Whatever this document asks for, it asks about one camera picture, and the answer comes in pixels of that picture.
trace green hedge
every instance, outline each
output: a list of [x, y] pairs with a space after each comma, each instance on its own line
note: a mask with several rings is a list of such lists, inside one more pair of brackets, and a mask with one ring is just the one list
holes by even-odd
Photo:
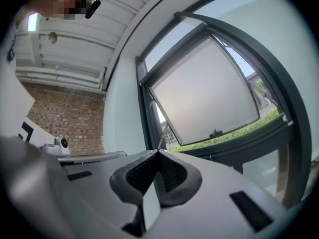
[[226, 135], [223, 135], [223, 136], [220, 136], [218, 138], [211, 139], [211, 140], [207, 140], [207, 141], [203, 141], [203, 142], [199, 142], [199, 143], [194, 143], [194, 144], [190, 144], [190, 145], [186, 145], [186, 146], [169, 147], [167, 149], [172, 150], [172, 151], [176, 151], [176, 152], [181, 152], [181, 151], [190, 150], [190, 149], [199, 149], [199, 148], [215, 145], [215, 144], [218, 144], [221, 142], [229, 141], [231, 139], [240, 137], [244, 134], [247, 134], [251, 131], [254, 131], [255, 129], [258, 129], [259, 127], [272, 121], [278, 115], [279, 114], [278, 114], [277, 108], [274, 108], [271, 111], [269, 111], [268, 113], [266, 113], [265, 116], [263, 118], [261, 118], [260, 120], [254, 122], [246, 127], [243, 127], [237, 131], [231, 132], [229, 134], [226, 134]]

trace white wall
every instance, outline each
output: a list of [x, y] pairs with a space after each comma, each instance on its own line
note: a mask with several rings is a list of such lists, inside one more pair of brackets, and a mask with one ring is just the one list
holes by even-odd
[[18, 136], [33, 103], [14, 69], [0, 56], [0, 136]]
[[285, 67], [306, 106], [312, 135], [312, 160], [319, 154], [319, 53], [308, 26], [285, 0], [258, 0], [218, 19], [250, 34]]
[[107, 89], [103, 122], [105, 152], [122, 150], [133, 154], [145, 150], [135, 57], [173, 19], [175, 12], [185, 10], [196, 1], [198, 0], [163, 0], [132, 34]]
[[[25, 118], [24, 122], [33, 129], [29, 141], [30, 144], [39, 148], [44, 146], [45, 144], [54, 144], [55, 137], [53, 135], [40, 128], [37, 124], [33, 123], [28, 118]], [[27, 138], [27, 133], [24, 131], [24, 129], [20, 128], [19, 133], [23, 136], [23, 141], [25, 141]]]

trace gray plastic surface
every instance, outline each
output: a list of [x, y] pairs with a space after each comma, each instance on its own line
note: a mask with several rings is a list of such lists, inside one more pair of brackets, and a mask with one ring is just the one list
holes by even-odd
[[[110, 187], [110, 176], [150, 152], [61, 167], [55, 156], [30, 144], [0, 138], [0, 175], [13, 205], [48, 238], [132, 239], [136, 237], [121, 228], [133, 221], [137, 207], [120, 201]], [[286, 213], [267, 192], [234, 169], [182, 153], [167, 153], [196, 167], [202, 185], [184, 205], [162, 209], [142, 238], [254, 238], [257, 234], [229, 197], [238, 191], [244, 191], [274, 221]], [[83, 171], [92, 175], [73, 181], [66, 177]]]

